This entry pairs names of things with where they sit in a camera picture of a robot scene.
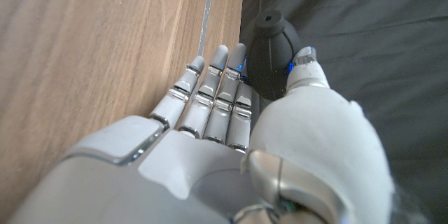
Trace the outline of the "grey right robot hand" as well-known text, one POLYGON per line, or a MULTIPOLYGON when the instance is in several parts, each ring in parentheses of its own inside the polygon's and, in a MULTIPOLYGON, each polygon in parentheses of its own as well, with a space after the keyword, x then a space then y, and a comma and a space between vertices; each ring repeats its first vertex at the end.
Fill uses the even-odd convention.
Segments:
POLYGON ((245 46, 196 57, 148 117, 66 152, 12 223, 390 223, 396 190, 358 103, 307 46, 286 95, 252 119, 245 46))

